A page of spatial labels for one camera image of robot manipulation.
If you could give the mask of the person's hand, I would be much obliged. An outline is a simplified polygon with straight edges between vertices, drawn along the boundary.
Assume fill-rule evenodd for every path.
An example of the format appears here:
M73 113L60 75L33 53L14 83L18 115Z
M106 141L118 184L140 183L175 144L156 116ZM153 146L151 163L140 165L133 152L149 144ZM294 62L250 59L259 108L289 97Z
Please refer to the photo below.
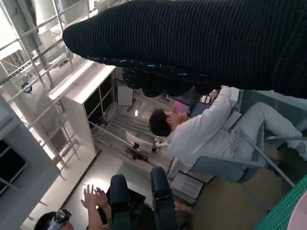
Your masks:
M94 197L96 200L96 206L104 208L108 205L108 198L103 190L99 187L94 188L94 185L87 185L83 190L84 198Z
M99 212L96 209L96 200L94 197L86 197L81 200L81 204L87 209L88 216L90 219L100 218Z

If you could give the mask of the bare left robot hand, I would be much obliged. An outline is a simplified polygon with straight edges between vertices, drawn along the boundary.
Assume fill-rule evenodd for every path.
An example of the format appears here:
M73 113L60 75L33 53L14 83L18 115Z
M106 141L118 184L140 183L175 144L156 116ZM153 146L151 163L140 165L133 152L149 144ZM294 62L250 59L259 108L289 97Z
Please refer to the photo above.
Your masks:
M162 167L154 167L151 170L151 190L157 228L159 230L178 230L173 193ZM124 175L112 176L109 191L112 229L131 230L130 196Z

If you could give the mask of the gloved right robot hand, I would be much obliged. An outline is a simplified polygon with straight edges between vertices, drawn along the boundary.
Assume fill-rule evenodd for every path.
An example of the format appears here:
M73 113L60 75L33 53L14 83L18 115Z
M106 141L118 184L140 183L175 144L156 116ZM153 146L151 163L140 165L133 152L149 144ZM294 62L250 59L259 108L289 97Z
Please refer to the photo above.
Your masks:
M148 97L221 85L307 96L304 0L133 0L67 27L68 49Z

